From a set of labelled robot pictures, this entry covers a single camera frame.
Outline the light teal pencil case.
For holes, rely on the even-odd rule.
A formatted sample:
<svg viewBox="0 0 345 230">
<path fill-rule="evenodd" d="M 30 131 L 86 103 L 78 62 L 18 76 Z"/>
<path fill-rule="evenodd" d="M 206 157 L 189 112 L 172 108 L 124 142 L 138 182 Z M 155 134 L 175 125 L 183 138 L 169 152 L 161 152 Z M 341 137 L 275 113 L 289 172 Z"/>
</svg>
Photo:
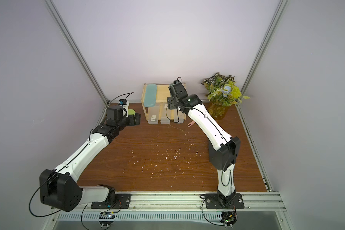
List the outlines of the light teal pencil case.
<svg viewBox="0 0 345 230">
<path fill-rule="evenodd" d="M 156 96 L 157 96 L 157 85 L 156 84 L 148 84 L 146 86 L 145 95 L 144 95 L 144 106 L 145 107 L 154 107 L 156 104 Z"/>
</svg>

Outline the clear pencil case with label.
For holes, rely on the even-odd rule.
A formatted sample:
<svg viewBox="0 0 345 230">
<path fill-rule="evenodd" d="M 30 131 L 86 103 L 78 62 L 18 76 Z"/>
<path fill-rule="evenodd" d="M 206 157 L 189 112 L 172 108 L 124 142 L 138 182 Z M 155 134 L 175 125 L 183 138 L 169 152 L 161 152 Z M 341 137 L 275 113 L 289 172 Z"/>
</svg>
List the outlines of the clear pencil case with label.
<svg viewBox="0 0 345 230">
<path fill-rule="evenodd" d="M 150 125 L 156 125 L 159 121 L 160 107 L 154 106 L 148 109 L 148 123 Z"/>
</svg>

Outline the clear rounded pencil case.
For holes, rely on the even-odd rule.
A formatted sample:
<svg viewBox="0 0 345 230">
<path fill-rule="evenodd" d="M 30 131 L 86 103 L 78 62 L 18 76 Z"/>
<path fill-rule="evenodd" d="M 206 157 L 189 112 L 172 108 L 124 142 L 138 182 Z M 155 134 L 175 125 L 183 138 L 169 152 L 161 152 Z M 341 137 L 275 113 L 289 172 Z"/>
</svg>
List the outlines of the clear rounded pencil case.
<svg viewBox="0 0 345 230">
<path fill-rule="evenodd" d="M 185 120 L 185 115 L 182 113 L 182 111 L 176 109 L 176 111 L 173 113 L 174 114 L 174 123 L 177 124 L 182 124 Z"/>
</svg>

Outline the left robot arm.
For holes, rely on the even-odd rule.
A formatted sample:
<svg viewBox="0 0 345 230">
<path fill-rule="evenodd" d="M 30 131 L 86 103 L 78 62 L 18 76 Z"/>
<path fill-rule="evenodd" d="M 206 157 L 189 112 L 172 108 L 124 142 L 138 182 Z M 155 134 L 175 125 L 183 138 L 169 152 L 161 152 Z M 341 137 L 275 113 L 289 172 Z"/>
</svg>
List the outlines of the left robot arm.
<svg viewBox="0 0 345 230">
<path fill-rule="evenodd" d="M 111 186 L 79 186 L 79 177 L 91 161 L 128 126 L 138 126 L 141 115 L 127 105 L 107 108 L 105 121 L 90 131 L 89 137 L 67 160 L 39 176 L 40 201 L 44 205 L 70 212 L 78 205 L 100 203 L 111 208 L 116 202 Z"/>
</svg>

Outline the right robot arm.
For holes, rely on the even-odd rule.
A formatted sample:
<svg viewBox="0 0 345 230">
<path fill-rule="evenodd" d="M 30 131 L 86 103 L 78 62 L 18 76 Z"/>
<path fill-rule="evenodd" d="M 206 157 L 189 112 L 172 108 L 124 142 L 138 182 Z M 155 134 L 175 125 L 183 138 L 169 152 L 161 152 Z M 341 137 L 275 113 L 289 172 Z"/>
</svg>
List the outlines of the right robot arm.
<svg viewBox="0 0 345 230">
<path fill-rule="evenodd" d="M 184 85 L 175 80 L 169 86 L 167 98 L 169 109 L 177 109 L 192 119 L 209 140 L 209 161 L 218 172 L 218 202 L 224 208 L 233 205 L 236 196 L 234 168 L 241 141 L 228 134 L 210 115 L 202 101 L 195 94 L 189 95 Z"/>
</svg>

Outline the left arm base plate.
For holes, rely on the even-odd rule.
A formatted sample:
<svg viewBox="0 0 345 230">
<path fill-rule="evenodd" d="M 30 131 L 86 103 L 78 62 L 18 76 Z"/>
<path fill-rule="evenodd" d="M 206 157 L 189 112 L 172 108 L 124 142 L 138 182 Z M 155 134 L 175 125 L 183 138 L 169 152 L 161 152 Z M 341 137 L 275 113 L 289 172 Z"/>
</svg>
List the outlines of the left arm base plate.
<svg viewBox="0 0 345 230">
<path fill-rule="evenodd" d="M 132 194 L 116 193 L 103 202 L 93 202 L 91 209 L 128 209 Z"/>
</svg>

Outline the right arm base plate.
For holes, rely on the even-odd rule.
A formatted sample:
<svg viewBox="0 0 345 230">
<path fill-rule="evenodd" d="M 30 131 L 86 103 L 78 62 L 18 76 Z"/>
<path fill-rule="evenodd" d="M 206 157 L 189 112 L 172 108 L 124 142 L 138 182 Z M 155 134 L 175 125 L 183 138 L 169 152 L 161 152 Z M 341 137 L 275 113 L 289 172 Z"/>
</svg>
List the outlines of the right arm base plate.
<svg viewBox="0 0 345 230">
<path fill-rule="evenodd" d="M 203 207 L 206 209 L 244 209 L 244 201 L 242 195 L 239 193 L 232 200 L 229 200 L 229 203 L 226 205 L 224 205 L 224 202 L 219 198 L 218 194 L 203 194 L 200 198 L 204 199 Z"/>
</svg>

